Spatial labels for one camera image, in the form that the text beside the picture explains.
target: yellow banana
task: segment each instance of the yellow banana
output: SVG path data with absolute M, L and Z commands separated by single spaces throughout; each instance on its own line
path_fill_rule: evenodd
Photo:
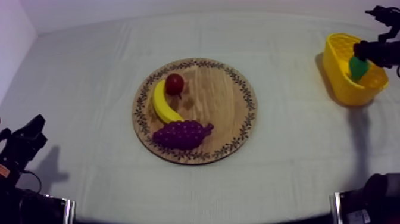
M 153 93 L 153 106 L 158 117 L 165 123 L 183 121 L 183 118 L 165 100 L 165 79 L 157 83 Z

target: plastic basket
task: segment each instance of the plastic basket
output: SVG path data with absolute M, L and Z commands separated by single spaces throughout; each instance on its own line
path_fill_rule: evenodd
M 345 105 L 369 103 L 389 84 L 383 68 L 371 63 L 371 67 L 358 83 L 350 79 L 349 60 L 353 57 L 353 45 L 361 40 L 344 33 L 328 36 L 323 56 L 323 65 L 333 92 Z

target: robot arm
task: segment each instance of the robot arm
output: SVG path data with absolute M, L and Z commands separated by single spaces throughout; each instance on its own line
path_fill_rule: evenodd
M 389 33 L 379 35 L 378 41 L 356 43 L 354 45 L 354 56 L 363 61 L 368 59 L 379 67 L 400 66 L 400 41 L 386 42 L 390 38 L 395 38 L 400 31 L 400 9 L 376 6 L 366 13 L 375 16 L 377 21 L 391 27 L 391 30 Z

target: round wooden tray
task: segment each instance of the round wooden tray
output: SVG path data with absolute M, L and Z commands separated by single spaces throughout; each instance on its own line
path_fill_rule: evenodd
M 196 120 L 214 129 L 194 150 L 163 148 L 152 135 L 164 124 L 152 105 L 158 81 L 169 74 L 183 76 L 182 99 L 166 94 L 170 107 L 185 120 Z M 187 58 L 166 64 L 140 86 L 133 101 L 132 121 L 139 139 L 155 155 L 179 164 L 206 164 L 231 155 L 249 138 L 257 115 L 257 100 L 251 85 L 234 68 L 205 58 Z

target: table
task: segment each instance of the table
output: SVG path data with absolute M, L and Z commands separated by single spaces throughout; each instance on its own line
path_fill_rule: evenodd
M 364 108 L 336 104 L 324 81 L 328 34 L 376 30 L 254 12 L 117 20 L 42 35 L 0 106 L 1 128 L 46 118 L 49 139 L 28 169 L 43 193 L 78 202 L 81 217 L 129 223 L 270 223 L 329 211 L 328 196 L 376 172 L 400 172 L 400 79 Z M 257 124 L 232 156 L 180 166 L 151 154 L 131 121 L 155 69 L 219 60 L 249 80 Z M 36 189 L 33 178 L 18 184 Z

